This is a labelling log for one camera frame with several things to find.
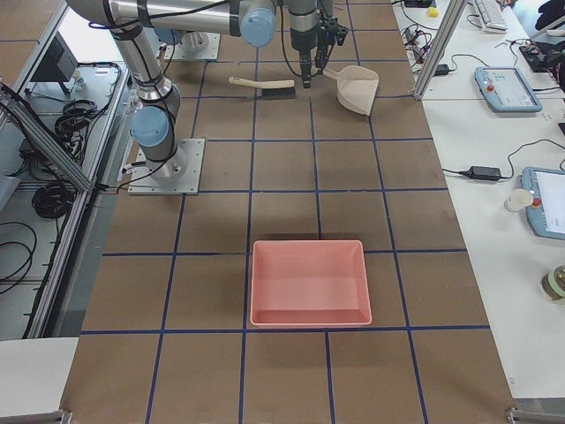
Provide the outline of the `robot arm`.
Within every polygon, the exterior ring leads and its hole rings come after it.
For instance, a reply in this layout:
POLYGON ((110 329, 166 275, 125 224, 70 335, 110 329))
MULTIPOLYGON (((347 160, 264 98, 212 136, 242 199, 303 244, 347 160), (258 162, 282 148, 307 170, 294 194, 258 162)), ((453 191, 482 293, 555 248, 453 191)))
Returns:
POLYGON ((343 46, 349 29, 341 25, 335 16, 333 1, 319 1, 318 6, 317 48, 314 63, 321 72, 326 68, 335 45, 343 46))
POLYGON ((216 33, 240 37, 259 49, 275 35, 287 12, 290 41, 298 53, 298 77, 305 88, 313 79, 313 50, 320 32, 316 1, 70 1, 69 6, 91 27, 106 30, 132 73, 142 103, 133 125, 147 161, 159 166, 177 153, 174 134, 180 94, 166 77, 150 47, 146 31, 216 33))

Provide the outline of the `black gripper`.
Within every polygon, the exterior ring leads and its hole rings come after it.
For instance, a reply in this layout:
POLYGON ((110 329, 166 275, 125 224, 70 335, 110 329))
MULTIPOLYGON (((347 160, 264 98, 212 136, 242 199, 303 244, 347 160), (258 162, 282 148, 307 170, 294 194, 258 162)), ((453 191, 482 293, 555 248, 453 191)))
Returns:
MULTIPOLYGON (((312 50, 315 44, 312 42, 296 42, 296 51, 299 54, 301 80, 303 88, 309 89, 312 86, 312 50)), ((323 69, 327 63, 327 45, 319 44, 314 58, 315 67, 323 69)))
POLYGON ((320 15, 318 26, 318 45, 327 45, 327 55, 329 51, 337 44, 343 46, 349 29, 343 26, 337 17, 328 17, 322 13, 320 15))

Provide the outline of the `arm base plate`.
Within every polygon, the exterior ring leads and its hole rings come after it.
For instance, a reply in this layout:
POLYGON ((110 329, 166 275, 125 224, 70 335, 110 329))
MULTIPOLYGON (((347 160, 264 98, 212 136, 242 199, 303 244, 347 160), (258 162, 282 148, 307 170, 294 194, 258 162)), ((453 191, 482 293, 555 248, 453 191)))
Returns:
POLYGON ((177 139, 177 152, 155 174, 158 167, 148 162, 141 148, 138 148, 137 161, 146 162, 132 172, 133 182, 127 191, 131 195, 197 195, 206 141, 204 139, 177 139))
POLYGON ((221 36, 213 33, 187 32, 169 46, 165 59, 172 61, 215 61, 218 58, 221 36))

